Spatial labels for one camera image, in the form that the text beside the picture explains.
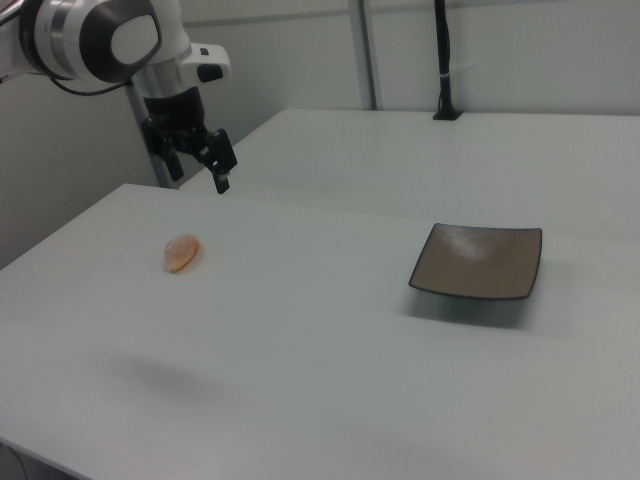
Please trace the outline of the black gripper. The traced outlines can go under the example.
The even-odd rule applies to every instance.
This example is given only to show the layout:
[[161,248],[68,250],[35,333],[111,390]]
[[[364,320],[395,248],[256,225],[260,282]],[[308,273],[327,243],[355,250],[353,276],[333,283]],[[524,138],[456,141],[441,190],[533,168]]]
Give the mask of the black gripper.
[[194,156],[211,173],[216,191],[229,188],[229,174],[238,164],[224,129],[210,132],[205,126],[205,109],[198,87],[163,98],[143,98],[148,118],[143,135],[148,150],[165,160],[171,180],[177,182],[184,170],[176,152]]

